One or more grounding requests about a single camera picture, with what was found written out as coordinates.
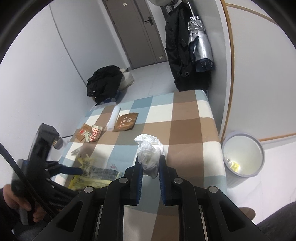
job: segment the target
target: white trash bin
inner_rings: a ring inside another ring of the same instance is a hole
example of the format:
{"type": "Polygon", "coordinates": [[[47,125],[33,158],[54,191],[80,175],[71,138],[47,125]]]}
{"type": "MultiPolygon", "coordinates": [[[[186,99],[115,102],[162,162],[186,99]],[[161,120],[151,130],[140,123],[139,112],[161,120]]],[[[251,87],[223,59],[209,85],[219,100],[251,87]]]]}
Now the white trash bin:
{"type": "Polygon", "coordinates": [[[222,153],[228,188],[256,176],[265,161],[264,149],[259,140],[237,131],[226,136],[222,144],[222,153]]]}

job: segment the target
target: white paper roll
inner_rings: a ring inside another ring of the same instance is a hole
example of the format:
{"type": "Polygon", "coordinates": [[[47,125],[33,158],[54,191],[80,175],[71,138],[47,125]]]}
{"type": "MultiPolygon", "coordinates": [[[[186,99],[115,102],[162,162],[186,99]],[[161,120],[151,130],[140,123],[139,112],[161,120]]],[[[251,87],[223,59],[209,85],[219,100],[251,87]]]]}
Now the white paper roll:
{"type": "Polygon", "coordinates": [[[117,121],[117,117],[119,115],[119,111],[120,111],[120,107],[118,105],[116,105],[112,111],[110,120],[107,124],[107,131],[113,131],[115,123],[117,121]]]}

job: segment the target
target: checkered tablecloth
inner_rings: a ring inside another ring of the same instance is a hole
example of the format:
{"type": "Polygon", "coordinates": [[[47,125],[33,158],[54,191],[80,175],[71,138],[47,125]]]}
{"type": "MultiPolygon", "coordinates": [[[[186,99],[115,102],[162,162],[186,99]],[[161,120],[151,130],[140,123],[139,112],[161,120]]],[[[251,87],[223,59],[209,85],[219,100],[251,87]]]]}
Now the checkered tablecloth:
{"type": "MultiPolygon", "coordinates": [[[[124,172],[136,160],[138,145],[135,137],[145,133],[161,141],[167,165],[174,167],[179,177],[198,187],[215,185],[226,193],[221,145],[203,91],[174,92],[120,103],[119,106],[120,115],[130,112],[139,114],[132,130],[106,131],[114,106],[91,110],[78,128],[83,123],[104,127],[99,140],[80,142],[73,136],[60,163],[73,166],[75,156],[71,152],[83,146],[83,152],[96,160],[96,167],[115,165],[118,171],[124,172]]],[[[65,184],[66,179],[66,175],[60,174],[55,181],[65,184]]],[[[159,178],[144,176],[139,205],[124,209],[123,240],[178,240],[178,229],[178,208],[162,204],[159,178]]]]}

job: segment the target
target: crumpled tissue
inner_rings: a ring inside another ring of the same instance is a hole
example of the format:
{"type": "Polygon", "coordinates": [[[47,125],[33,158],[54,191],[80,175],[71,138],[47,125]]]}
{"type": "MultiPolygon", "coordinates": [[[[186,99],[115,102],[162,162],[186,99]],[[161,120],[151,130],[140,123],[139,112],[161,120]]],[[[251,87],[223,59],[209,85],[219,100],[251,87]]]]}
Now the crumpled tissue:
{"type": "Polygon", "coordinates": [[[138,143],[138,162],[143,166],[143,174],[153,179],[158,175],[160,155],[164,154],[163,144],[155,136],[141,134],[135,138],[138,143]]]}

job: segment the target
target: metal screw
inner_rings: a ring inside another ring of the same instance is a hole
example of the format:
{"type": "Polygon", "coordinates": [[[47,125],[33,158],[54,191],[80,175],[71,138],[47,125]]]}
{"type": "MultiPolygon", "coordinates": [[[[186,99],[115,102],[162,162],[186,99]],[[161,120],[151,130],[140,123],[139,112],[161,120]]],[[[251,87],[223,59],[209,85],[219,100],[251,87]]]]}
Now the metal screw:
{"type": "Polygon", "coordinates": [[[93,190],[94,190],[93,187],[86,187],[86,188],[84,189],[84,192],[86,192],[86,193],[91,193],[93,190]]]}
{"type": "Polygon", "coordinates": [[[174,182],[180,184],[180,183],[183,182],[183,179],[180,178],[180,177],[177,177],[177,178],[174,179],[174,182]]]}
{"type": "Polygon", "coordinates": [[[209,191],[211,193],[216,193],[216,192],[218,192],[218,188],[216,188],[215,186],[211,186],[211,187],[209,187],[209,191]]]}
{"type": "Polygon", "coordinates": [[[127,183],[128,179],[126,177],[122,177],[122,178],[119,179],[119,182],[120,183],[127,183]]]}

